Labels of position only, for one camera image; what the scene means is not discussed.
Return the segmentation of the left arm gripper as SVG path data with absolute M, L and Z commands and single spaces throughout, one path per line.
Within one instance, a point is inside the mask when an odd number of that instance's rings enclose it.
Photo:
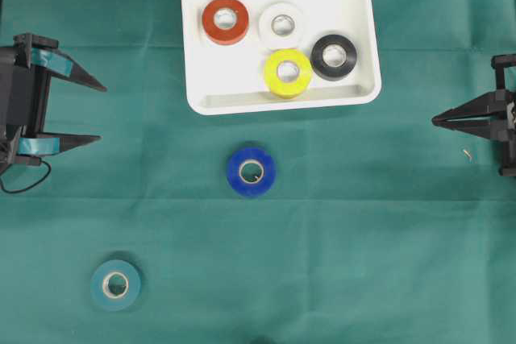
M 1 171 L 12 164 L 38 166 L 40 158 L 94 143 L 97 135 L 45 134 L 44 119 L 51 74 L 106 92 L 70 56 L 54 50 L 59 41 L 25 33 L 1 47 Z

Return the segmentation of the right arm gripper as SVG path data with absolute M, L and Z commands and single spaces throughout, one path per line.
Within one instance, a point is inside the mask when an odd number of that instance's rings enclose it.
M 496 91 L 484 93 L 461 106 L 434 116 L 432 124 L 451 131 L 461 131 L 499 141 L 501 143 L 499 173 L 501 176 L 515 177 L 515 92 L 506 87 L 505 79 L 505 70 L 515 67 L 515 54 L 493 56 L 491 67 L 495 72 Z M 501 120 L 451 121 L 495 114 L 498 114 L 497 117 Z

